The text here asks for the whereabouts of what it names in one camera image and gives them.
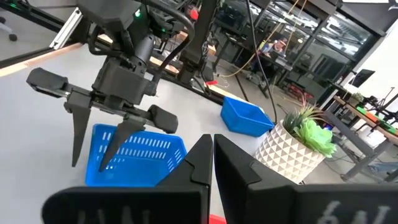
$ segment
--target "blue plastic basket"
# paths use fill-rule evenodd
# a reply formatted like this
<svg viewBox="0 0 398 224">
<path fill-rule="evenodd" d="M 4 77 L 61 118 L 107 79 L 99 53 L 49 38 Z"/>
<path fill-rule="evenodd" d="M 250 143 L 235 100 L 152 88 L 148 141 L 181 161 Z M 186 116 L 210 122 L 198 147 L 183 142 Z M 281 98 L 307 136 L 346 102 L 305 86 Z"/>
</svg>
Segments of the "blue plastic basket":
<svg viewBox="0 0 398 224">
<path fill-rule="evenodd" d="M 154 187 L 172 172 L 187 154 L 180 137 L 140 131 L 122 144 L 99 172 L 101 160 L 116 127 L 93 126 L 86 185 L 90 187 Z"/>
<path fill-rule="evenodd" d="M 229 97 L 224 97 L 221 117 L 230 131 L 254 137 L 274 128 L 274 123 L 258 106 Z"/>
</svg>

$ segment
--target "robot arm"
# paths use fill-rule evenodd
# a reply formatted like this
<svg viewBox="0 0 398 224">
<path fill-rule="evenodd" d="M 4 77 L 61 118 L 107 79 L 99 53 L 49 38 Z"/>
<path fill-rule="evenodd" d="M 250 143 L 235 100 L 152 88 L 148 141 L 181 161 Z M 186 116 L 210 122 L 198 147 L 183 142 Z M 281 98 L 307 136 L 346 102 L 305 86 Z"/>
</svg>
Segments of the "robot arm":
<svg viewBox="0 0 398 224">
<path fill-rule="evenodd" d="M 94 55 L 106 55 L 92 91 L 69 84 L 61 77 L 42 68 L 28 76 L 27 83 L 36 91 L 57 98 L 66 97 L 65 109 L 73 115 L 74 140 L 72 166 L 75 167 L 83 144 L 91 107 L 118 114 L 123 122 L 113 134 L 100 170 L 118 151 L 120 145 L 144 125 L 155 126 L 166 133 L 177 130 L 177 117 L 156 105 L 148 111 L 135 107 L 144 95 L 154 96 L 161 71 L 192 40 L 193 24 L 175 6 L 164 1 L 145 0 L 80 0 L 81 13 L 96 24 L 90 36 L 89 50 Z M 171 38 L 184 26 L 188 37 L 163 61 L 152 80 L 144 78 L 147 63 L 154 48 L 154 37 Z M 112 40 L 110 49 L 96 49 L 95 41 L 101 31 Z"/>
</svg>

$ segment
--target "green light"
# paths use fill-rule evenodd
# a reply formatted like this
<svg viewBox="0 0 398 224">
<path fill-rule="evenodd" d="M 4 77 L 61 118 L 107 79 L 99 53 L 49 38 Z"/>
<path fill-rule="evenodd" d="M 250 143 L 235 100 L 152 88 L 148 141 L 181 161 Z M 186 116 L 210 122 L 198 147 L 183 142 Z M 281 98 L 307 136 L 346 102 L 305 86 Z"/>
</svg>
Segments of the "green light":
<svg viewBox="0 0 398 224">
<path fill-rule="evenodd" d="M 134 15 L 136 15 L 136 17 L 140 17 L 141 16 L 141 10 L 137 10 L 136 13 L 134 13 Z"/>
</svg>

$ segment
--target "blue basket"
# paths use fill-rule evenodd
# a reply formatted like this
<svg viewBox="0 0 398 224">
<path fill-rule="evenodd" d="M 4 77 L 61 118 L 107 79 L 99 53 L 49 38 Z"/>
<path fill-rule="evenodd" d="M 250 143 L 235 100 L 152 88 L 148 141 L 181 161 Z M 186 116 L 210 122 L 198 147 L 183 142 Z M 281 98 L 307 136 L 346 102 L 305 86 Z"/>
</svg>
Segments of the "blue basket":
<svg viewBox="0 0 398 224">
<path fill-rule="evenodd" d="M 180 137 L 140 131 L 130 136 L 99 172 L 101 160 L 116 127 L 93 127 L 86 185 L 90 187 L 154 187 L 172 172 L 187 154 Z"/>
<path fill-rule="evenodd" d="M 221 117 L 230 131 L 254 137 L 274 128 L 274 123 L 258 106 L 229 97 L 224 97 Z"/>
</svg>

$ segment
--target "potted plant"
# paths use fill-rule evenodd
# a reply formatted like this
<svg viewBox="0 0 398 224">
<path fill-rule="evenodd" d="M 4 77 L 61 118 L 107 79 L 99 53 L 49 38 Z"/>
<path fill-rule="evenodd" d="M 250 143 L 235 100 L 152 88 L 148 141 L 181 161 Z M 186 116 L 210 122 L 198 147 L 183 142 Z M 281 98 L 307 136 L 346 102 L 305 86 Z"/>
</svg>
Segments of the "potted plant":
<svg viewBox="0 0 398 224">
<path fill-rule="evenodd" d="M 348 103 L 353 106 L 356 106 L 358 103 L 361 103 L 362 101 L 363 101 L 363 95 L 360 93 L 354 93 L 348 99 Z"/>
<path fill-rule="evenodd" d="M 288 113 L 267 135 L 255 153 L 256 159 L 296 184 L 303 181 L 336 151 L 331 143 L 333 133 L 315 122 L 321 119 L 320 113 L 304 100 L 300 111 Z"/>
</svg>

